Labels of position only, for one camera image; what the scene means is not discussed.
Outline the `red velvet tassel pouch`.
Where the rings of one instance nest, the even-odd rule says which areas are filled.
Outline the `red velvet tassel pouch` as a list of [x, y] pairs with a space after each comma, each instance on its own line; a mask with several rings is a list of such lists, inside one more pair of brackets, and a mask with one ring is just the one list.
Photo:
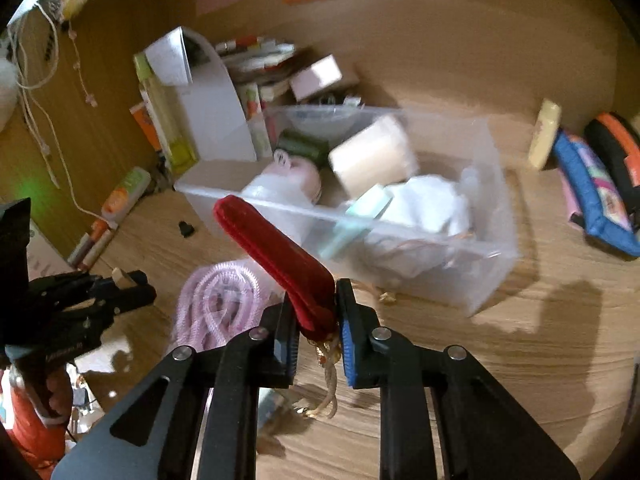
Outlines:
[[228, 195], [218, 200], [213, 215], [224, 232], [286, 292], [300, 331], [317, 349], [326, 380], [326, 396], [307, 415], [334, 417], [341, 344], [333, 275], [242, 198]]

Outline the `mint green small tube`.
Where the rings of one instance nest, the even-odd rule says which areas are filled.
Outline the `mint green small tube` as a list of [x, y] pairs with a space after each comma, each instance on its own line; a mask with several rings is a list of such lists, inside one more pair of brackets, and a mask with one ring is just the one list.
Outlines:
[[322, 259], [334, 259], [367, 231], [369, 222], [377, 219], [393, 200], [393, 194], [380, 184], [375, 184], [354, 200], [345, 211], [346, 218], [337, 222], [330, 238], [320, 250]]

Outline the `dark green glass bottle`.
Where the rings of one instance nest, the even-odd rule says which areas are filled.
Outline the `dark green glass bottle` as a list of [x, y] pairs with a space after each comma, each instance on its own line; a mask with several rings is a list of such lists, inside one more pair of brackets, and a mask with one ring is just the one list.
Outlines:
[[318, 168], [322, 168], [328, 163], [330, 146], [327, 140], [308, 136], [294, 129], [285, 129], [280, 133], [276, 149], [291, 156], [309, 159]]

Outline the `green orange tube package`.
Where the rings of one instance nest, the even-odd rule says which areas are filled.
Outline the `green orange tube package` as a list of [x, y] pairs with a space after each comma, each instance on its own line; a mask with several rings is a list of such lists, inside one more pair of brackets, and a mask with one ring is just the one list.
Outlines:
[[132, 168], [116, 185], [101, 208], [106, 222], [119, 224], [151, 183], [151, 175], [140, 167]]

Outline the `small black clip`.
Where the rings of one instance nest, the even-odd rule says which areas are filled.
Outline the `small black clip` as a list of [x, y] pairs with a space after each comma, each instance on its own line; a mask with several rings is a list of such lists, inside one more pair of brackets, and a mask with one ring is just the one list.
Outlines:
[[195, 228], [191, 223], [181, 220], [178, 223], [180, 234], [183, 238], [189, 238], [195, 233]]

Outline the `yellow green liquid bottle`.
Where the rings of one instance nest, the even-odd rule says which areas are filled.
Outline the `yellow green liquid bottle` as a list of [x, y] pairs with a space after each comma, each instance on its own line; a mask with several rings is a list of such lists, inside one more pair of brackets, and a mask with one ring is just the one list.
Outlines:
[[191, 169], [198, 158], [172, 111], [165, 87], [154, 74], [143, 52], [134, 55], [142, 100], [151, 117], [160, 148], [172, 177], [177, 179]]

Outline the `white crumpled cloth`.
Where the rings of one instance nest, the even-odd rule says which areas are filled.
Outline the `white crumpled cloth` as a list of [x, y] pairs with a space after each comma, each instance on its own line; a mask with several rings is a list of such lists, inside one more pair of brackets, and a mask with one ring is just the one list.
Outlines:
[[469, 200], [457, 182], [424, 174], [385, 189], [392, 200], [381, 224], [364, 239], [368, 257], [379, 268], [410, 280], [441, 266], [449, 256], [448, 244], [434, 243], [433, 237], [472, 235]]

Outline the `clear plastic storage bin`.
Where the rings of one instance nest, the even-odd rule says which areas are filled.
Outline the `clear plastic storage bin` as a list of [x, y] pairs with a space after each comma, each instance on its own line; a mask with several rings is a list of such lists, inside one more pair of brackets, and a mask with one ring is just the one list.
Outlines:
[[206, 226], [236, 195], [331, 271], [476, 312], [518, 243], [483, 118], [287, 106], [243, 126], [272, 133], [268, 159], [199, 162], [178, 182]]

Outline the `pink round compact case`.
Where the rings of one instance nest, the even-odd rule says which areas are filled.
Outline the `pink round compact case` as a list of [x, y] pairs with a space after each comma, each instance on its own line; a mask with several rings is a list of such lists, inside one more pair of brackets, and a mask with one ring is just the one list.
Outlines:
[[310, 159], [291, 155], [278, 148], [273, 154], [273, 163], [269, 168], [274, 174], [286, 177], [297, 184], [311, 203], [318, 203], [322, 194], [322, 182], [319, 169]]

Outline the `white standing paper folder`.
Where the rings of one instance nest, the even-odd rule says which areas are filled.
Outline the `white standing paper folder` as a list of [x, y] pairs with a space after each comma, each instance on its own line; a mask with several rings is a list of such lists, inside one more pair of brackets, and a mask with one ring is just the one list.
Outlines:
[[146, 47], [144, 55], [199, 159], [257, 159], [227, 67], [204, 36], [177, 27]]

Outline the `stack of booklets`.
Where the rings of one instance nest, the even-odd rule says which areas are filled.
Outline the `stack of booklets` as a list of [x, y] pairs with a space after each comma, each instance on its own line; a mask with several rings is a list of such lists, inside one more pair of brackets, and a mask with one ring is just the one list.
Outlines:
[[215, 51], [236, 84], [283, 79], [295, 70], [296, 58], [304, 52], [296, 44], [264, 36], [220, 42]]

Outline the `clear glass bowl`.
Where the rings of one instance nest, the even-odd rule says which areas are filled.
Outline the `clear glass bowl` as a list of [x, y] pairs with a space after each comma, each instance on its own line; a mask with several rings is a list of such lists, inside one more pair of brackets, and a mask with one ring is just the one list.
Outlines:
[[300, 133], [337, 142], [352, 130], [359, 112], [359, 108], [353, 107], [294, 106], [286, 112], [286, 117]]

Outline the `pink small cardboard box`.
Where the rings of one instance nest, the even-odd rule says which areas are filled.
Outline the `pink small cardboard box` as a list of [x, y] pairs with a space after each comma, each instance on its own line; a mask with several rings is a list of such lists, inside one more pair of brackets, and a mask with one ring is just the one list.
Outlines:
[[349, 63], [327, 55], [294, 74], [288, 84], [296, 101], [303, 102], [324, 92], [356, 86], [359, 78]]

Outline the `cream yellow small tube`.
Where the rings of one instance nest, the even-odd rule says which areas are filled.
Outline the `cream yellow small tube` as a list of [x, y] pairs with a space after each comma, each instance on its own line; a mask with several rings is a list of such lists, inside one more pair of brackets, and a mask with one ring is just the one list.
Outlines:
[[537, 170], [543, 170], [550, 157], [552, 146], [560, 128], [562, 107], [543, 99], [529, 144], [528, 161]]

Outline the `black orange round case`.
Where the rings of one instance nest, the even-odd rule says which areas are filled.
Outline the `black orange round case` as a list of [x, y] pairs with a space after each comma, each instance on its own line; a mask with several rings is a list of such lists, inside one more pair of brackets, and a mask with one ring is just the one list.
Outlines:
[[614, 112], [601, 113], [584, 130], [629, 211], [639, 207], [639, 133]]

